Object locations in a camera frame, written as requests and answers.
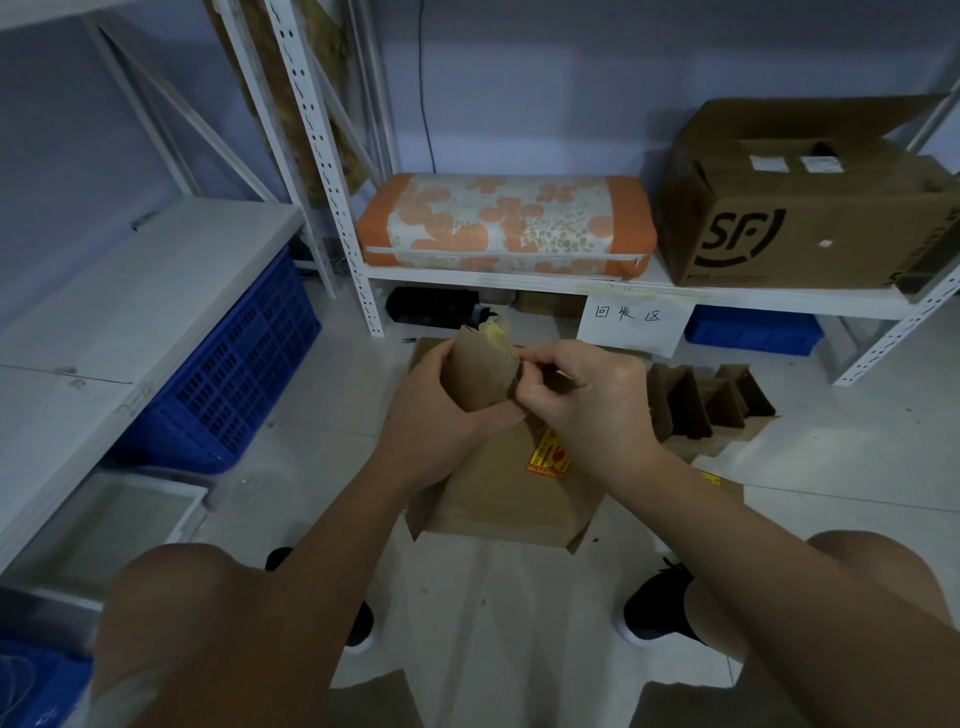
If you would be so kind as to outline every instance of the white sole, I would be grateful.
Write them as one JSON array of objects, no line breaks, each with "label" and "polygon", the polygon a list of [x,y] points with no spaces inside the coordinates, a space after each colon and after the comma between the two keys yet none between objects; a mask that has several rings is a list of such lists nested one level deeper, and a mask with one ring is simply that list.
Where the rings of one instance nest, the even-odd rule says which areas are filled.
[{"label": "white sole", "polygon": [[376,642],[376,637],[373,636],[373,630],[370,631],[370,634],[367,635],[367,638],[362,641],[360,644],[355,644],[353,647],[346,645],[344,646],[345,655],[362,655],[364,652],[373,647],[373,644]]},{"label": "white sole", "polygon": [[617,634],[619,634],[620,637],[632,644],[634,647],[639,647],[640,649],[653,649],[658,644],[661,644],[664,640],[670,637],[670,635],[663,635],[661,637],[656,637],[653,640],[642,640],[633,632],[631,632],[630,627],[627,626],[627,621],[623,618],[622,606],[613,616],[613,626],[616,628]]}]

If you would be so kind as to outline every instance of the black cable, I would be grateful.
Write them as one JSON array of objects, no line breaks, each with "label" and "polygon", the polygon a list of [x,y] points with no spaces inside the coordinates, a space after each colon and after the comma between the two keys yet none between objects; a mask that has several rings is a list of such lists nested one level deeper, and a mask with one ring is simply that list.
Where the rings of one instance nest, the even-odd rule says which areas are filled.
[{"label": "black cable", "polygon": [[430,140],[430,127],[426,123],[426,109],[423,107],[423,4],[426,0],[420,0],[420,18],[417,22],[417,72],[420,76],[420,117],[423,119],[423,130],[426,132],[426,145],[430,148],[430,166],[433,173],[437,174],[437,161],[433,158],[433,142]]}]

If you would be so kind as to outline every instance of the orange floral cushion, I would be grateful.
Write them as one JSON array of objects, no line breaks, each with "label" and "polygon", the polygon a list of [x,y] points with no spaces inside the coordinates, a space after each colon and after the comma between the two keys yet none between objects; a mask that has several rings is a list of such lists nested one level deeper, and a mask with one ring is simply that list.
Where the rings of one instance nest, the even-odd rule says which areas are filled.
[{"label": "orange floral cushion", "polygon": [[632,177],[396,175],[357,222],[370,265],[635,278],[657,245]]}]

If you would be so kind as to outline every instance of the white shelf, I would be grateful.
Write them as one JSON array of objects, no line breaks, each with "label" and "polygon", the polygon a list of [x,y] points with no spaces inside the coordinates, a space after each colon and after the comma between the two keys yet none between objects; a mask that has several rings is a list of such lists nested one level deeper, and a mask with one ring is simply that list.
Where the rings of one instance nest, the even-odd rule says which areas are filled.
[{"label": "white shelf", "polygon": [[132,384],[0,368],[0,570],[133,422],[136,399]]},{"label": "white shelf", "polygon": [[302,223],[292,205],[184,198],[0,332],[0,366],[159,385]]},{"label": "white shelf", "polygon": [[128,2],[131,0],[0,0],[0,31]]},{"label": "white shelf", "polygon": [[692,299],[696,303],[770,311],[853,316],[872,319],[901,319],[911,310],[910,302],[896,288],[864,290],[810,290],[802,288],[680,288],[670,280],[658,255],[640,278],[632,281],[583,278],[551,274],[472,273],[421,268],[365,265],[368,278],[444,283],[482,288],[511,288],[518,291],[589,294],[612,290],[642,295],[654,293]]},{"label": "white shelf", "polygon": [[302,223],[186,198],[0,332],[0,570]]}]

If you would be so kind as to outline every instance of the white plastic tray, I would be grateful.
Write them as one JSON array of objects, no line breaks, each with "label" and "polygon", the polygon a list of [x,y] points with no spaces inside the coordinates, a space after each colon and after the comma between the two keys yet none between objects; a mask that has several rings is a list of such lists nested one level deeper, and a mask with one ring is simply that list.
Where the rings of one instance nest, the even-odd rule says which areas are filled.
[{"label": "white plastic tray", "polygon": [[188,541],[206,515],[206,488],[95,471],[0,578],[20,592],[103,609],[117,572],[161,544]]}]

